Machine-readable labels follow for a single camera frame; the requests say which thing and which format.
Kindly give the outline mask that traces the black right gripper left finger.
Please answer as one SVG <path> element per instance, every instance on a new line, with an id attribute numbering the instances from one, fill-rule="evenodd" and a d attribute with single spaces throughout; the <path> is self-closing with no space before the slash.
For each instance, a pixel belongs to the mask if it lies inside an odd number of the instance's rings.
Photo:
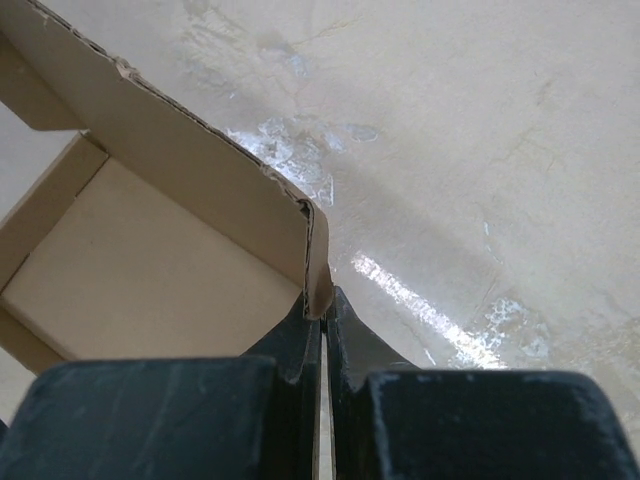
<path id="1" fill-rule="evenodd" d="M 67 361 L 1 315 L 36 378 L 1 427 L 5 479 L 314 479 L 321 324 L 300 296 L 235 357 Z"/>

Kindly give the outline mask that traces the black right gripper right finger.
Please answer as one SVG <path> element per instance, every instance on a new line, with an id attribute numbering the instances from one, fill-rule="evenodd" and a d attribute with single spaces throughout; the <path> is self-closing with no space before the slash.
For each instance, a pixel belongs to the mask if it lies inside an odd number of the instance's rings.
<path id="1" fill-rule="evenodd" d="M 324 322 L 340 479 L 635 479 L 600 387 L 576 372 L 421 369 L 341 290 Z"/>

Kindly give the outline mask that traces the brown cardboard box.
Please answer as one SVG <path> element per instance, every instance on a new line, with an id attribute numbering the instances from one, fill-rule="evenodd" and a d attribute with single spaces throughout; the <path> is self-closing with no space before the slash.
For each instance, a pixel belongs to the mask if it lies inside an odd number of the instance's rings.
<path id="1" fill-rule="evenodd" d="M 1 345 L 65 360 L 235 356 L 331 304 L 296 186 L 37 1 L 1 5 Z"/>

